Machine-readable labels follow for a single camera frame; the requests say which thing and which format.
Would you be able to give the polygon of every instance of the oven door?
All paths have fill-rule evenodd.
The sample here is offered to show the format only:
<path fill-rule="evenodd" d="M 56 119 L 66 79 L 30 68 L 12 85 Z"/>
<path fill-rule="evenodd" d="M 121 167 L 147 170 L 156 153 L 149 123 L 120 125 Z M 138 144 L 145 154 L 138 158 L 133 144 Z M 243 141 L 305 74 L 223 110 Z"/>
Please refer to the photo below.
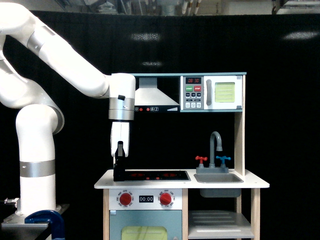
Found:
<path fill-rule="evenodd" d="M 109 240 L 182 240 L 181 210 L 114 210 Z"/>

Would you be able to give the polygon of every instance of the blue faucet handle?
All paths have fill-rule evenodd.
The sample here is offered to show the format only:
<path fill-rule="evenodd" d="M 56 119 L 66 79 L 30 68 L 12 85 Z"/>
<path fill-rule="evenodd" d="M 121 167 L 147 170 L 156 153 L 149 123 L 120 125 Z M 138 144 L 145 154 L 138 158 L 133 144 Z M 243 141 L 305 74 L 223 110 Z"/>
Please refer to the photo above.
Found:
<path fill-rule="evenodd" d="M 231 160 L 231 157 L 229 157 L 229 156 L 216 156 L 215 158 L 220 159 L 221 164 L 225 164 L 225 160 Z"/>

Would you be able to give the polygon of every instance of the faucet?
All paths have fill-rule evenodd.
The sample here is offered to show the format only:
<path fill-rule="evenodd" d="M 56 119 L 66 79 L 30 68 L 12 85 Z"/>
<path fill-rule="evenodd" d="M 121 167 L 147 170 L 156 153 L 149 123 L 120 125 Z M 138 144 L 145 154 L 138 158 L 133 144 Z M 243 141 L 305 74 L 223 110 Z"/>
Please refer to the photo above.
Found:
<path fill-rule="evenodd" d="M 210 136 L 210 164 L 209 168 L 215 168 L 215 139 L 216 139 L 216 150 L 221 152 L 222 151 L 222 141 L 221 136 L 217 131 L 211 133 Z"/>
<path fill-rule="evenodd" d="M 221 166 L 216 167 L 215 165 L 215 139 L 216 139 L 216 150 L 222 151 L 221 136 L 217 131 L 211 133 L 210 136 L 210 164 L 209 167 L 204 167 L 203 161 L 206 161 L 207 157 L 196 156 L 195 160 L 200 160 L 199 166 L 195 169 L 197 174 L 227 174 L 229 168 L 225 165 L 225 160 L 231 160 L 231 157 L 216 156 L 217 159 L 221 160 Z"/>

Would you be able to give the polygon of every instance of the wooden leg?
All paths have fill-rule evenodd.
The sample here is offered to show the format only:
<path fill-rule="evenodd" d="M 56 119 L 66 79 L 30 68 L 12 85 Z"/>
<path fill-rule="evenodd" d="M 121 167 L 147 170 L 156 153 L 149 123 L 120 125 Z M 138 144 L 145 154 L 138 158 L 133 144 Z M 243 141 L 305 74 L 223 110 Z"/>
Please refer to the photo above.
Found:
<path fill-rule="evenodd" d="M 234 208 L 235 208 L 235 212 L 237 213 L 237 214 L 240 214 L 240 213 L 242 213 L 242 198 L 241 198 L 241 195 L 240 196 L 238 196 L 236 199 L 235 199 L 235 206 L 234 206 Z"/>
<path fill-rule="evenodd" d="M 109 189 L 103 189 L 103 240 L 109 240 Z"/>
<path fill-rule="evenodd" d="M 182 189 L 182 240 L 188 240 L 188 188 Z"/>
<path fill-rule="evenodd" d="M 251 189 L 251 231 L 260 240 L 260 188 Z"/>

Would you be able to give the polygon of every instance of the stovetop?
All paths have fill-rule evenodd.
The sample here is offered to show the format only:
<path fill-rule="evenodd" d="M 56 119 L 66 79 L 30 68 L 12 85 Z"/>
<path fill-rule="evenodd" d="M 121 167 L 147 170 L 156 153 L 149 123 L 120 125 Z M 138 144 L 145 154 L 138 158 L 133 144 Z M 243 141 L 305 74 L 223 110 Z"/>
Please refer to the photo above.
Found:
<path fill-rule="evenodd" d="M 190 181 L 190 178 L 183 170 L 126 170 L 125 181 Z"/>

